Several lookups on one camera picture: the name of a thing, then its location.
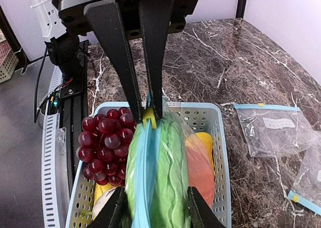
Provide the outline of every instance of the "plastic bag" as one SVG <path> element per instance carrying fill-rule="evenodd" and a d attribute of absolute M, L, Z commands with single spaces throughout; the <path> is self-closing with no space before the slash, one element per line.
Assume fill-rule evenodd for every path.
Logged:
<path fill-rule="evenodd" d="M 308 149 L 288 199 L 321 215 L 321 139 Z"/>
<path fill-rule="evenodd" d="M 185 138 L 189 186 L 197 188 L 207 205 L 212 209 L 214 200 L 214 171 L 204 143 L 167 105 L 165 111 L 172 112 L 173 118 L 181 125 Z"/>
<path fill-rule="evenodd" d="M 211 180 L 211 203 L 214 199 L 213 171 L 205 146 L 197 143 L 201 141 L 194 138 L 193 131 L 168 107 L 164 107 L 157 129 L 151 127 L 151 120 L 147 120 L 146 127 L 138 125 L 129 146 L 125 185 L 129 210 L 127 226 L 190 227 L 189 177 L 193 183 L 200 182 L 195 183 L 196 187 L 203 185 L 201 178 Z M 189 151 L 185 144 L 187 139 Z M 197 147 L 204 150 L 197 153 Z M 195 167 L 189 170 L 190 164 Z M 206 171 L 211 177 L 204 177 L 202 173 Z"/>
<path fill-rule="evenodd" d="M 302 152 L 318 139 L 300 108 L 234 105 L 251 157 L 283 157 Z"/>

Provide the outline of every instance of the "marble countertop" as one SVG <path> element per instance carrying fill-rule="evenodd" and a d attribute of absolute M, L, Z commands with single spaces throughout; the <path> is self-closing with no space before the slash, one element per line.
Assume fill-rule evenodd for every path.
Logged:
<path fill-rule="evenodd" d="M 147 94 L 140 40 L 131 42 L 142 96 Z M 89 47 L 89 114 L 105 101 L 125 100 L 99 45 Z M 167 101 L 211 102 L 222 111 L 228 150 L 233 227 L 321 227 L 321 217 L 286 199 L 304 152 L 251 158 L 232 103 L 301 108 L 321 131 L 321 87 L 284 50 L 241 19 L 198 22 L 168 37 L 163 68 Z"/>

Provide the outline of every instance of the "grape bunch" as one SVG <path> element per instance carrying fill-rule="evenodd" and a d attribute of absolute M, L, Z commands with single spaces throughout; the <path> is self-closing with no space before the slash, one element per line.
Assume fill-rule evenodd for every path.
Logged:
<path fill-rule="evenodd" d="M 100 185 L 124 186 L 128 147 L 136 131 L 130 110 L 122 107 L 86 117 L 82 129 L 76 156 L 87 163 L 83 175 Z"/>

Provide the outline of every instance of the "plastic storage basket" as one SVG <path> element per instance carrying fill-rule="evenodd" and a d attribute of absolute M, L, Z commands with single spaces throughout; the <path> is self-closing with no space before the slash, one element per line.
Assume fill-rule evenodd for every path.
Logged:
<path fill-rule="evenodd" d="M 168 104 L 195 132 L 207 132 L 212 135 L 216 184 L 212 211 L 225 227 L 232 227 L 230 176 L 220 109 L 211 103 L 168 102 Z M 105 102 L 96 109 L 95 115 L 106 114 L 110 109 L 122 106 L 128 106 L 128 103 Z M 79 162 L 66 228 L 87 227 L 91 222 L 91 216 L 79 217 L 81 213 L 91 211 L 95 191 L 95 181 L 87 180 L 82 175 L 84 165 L 83 162 Z"/>
<path fill-rule="evenodd" d="M 9 43 L 3 41 L 0 43 L 0 83 L 11 78 L 15 67 L 18 63 L 18 58 L 12 51 Z"/>

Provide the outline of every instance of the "label on bag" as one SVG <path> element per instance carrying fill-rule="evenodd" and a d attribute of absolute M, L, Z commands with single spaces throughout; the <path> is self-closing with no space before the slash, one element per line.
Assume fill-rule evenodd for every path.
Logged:
<path fill-rule="evenodd" d="M 317 181 L 321 182 L 321 170 L 317 173 Z"/>
<path fill-rule="evenodd" d="M 264 125 L 268 129 L 283 129 L 283 128 L 295 128 L 295 125 L 290 119 L 269 119 L 263 118 Z"/>

